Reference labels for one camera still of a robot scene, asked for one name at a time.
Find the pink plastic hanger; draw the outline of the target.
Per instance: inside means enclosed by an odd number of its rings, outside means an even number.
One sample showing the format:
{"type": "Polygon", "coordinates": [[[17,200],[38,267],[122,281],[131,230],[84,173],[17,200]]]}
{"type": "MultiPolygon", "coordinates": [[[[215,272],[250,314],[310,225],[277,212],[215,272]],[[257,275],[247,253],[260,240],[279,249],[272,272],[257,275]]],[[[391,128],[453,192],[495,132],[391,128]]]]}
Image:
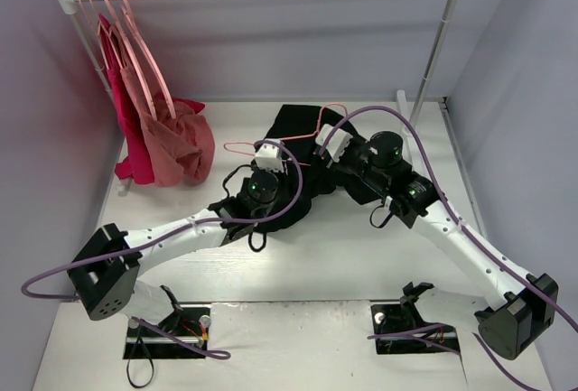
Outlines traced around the pink plastic hanger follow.
{"type": "MultiPolygon", "coordinates": [[[[330,102],[327,103],[323,106],[321,106],[319,108],[318,111],[318,116],[316,119],[316,123],[315,123],[315,128],[311,131],[311,133],[309,134],[305,134],[305,135],[289,135],[289,136],[284,136],[280,138],[280,141],[283,142],[287,142],[287,141],[295,141],[295,140],[303,140],[303,139],[311,139],[311,138],[315,138],[321,131],[322,129],[322,116],[323,116],[323,112],[328,109],[329,107],[339,107],[342,109],[343,114],[347,115],[349,113],[348,108],[339,102],[330,102]]],[[[249,152],[243,152],[243,151],[239,151],[239,150],[233,150],[230,148],[230,146],[232,145],[250,145],[252,146],[253,144],[250,142],[243,142],[243,141],[233,141],[233,142],[226,142],[222,145],[223,149],[226,152],[229,153],[233,153],[233,154],[243,154],[243,155],[247,155],[247,156],[252,156],[252,153],[249,152]]]]}

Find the black t shirt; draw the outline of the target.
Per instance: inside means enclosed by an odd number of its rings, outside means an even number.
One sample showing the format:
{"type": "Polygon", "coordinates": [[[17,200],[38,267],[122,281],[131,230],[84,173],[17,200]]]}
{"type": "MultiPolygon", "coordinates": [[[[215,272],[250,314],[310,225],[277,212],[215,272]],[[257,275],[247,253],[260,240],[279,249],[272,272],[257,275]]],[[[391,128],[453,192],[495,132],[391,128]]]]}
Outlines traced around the black t shirt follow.
{"type": "MultiPolygon", "coordinates": [[[[287,148],[299,161],[308,165],[302,166],[303,189],[298,201],[283,216],[272,221],[259,223],[256,227],[258,233],[276,232],[290,228],[309,213],[312,208],[312,200],[320,195],[332,194],[338,187],[344,188],[349,196],[359,205],[365,205],[379,199],[378,195],[367,187],[354,175],[335,171],[322,166],[314,151],[317,147],[314,138],[297,140],[285,140],[286,137],[295,135],[308,135],[316,126],[321,107],[306,105],[282,105],[275,121],[265,135],[265,139],[283,139],[284,147],[287,148]]],[[[343,115],[325,108],[322,112],[322,125],[335,126],[343,115]]],[[[295,167],[289,163],[288,175],[280,176],[280,191],[277,197],[280,200],[271,210],[271,214],[279,212],[287,206],[294,197],[298,186],[298,178],[295,167]]],[[[250,215],[250,210],[241,204],[238,198],[224,199],[213,203],[209,210],[215,211],[219,217],[225,219],[256,219],[250,215]]]]}

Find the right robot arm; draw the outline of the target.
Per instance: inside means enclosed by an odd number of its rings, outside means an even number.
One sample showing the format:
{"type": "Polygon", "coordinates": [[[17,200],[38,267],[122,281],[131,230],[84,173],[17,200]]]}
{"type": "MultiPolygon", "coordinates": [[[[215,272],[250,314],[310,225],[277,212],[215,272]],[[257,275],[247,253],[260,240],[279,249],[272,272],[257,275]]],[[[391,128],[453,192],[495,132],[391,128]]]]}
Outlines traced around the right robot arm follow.
{"type": "Polygon", "coordinates": [[[452,218],[433,183],[404,160],[403,139],[379,132],[370,139],[325,125],[315,140],[330,167],[374,191],[390,213],[443,251],[479,288],[480,296],[408,284],[399,317],[411,330],[440,322],[478,334],[497,355],[516,359],[553,322],[558,285],[510,263],[461,218],[452,218]]]}

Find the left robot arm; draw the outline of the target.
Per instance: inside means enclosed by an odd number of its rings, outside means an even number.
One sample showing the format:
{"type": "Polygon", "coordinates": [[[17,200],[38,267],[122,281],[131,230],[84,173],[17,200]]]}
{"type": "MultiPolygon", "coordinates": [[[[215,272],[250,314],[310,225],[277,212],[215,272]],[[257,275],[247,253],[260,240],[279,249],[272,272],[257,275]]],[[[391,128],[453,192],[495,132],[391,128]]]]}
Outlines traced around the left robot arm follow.
{"type": "Polygon", "coordinates": [[[130,231],[114,223],[99,228],[74,261],[104,259],[68,271],[87,315],[101,321],[121,313],[147,321],[160,336],[173,335],[181,324],[182,307],[167,286],[151,286],[140,277],[180,256],[249,237],[256,223],[238,220],[269,216],[286,193],[282,174],[256,169],[237,195],[185,219],[130,231]]]}

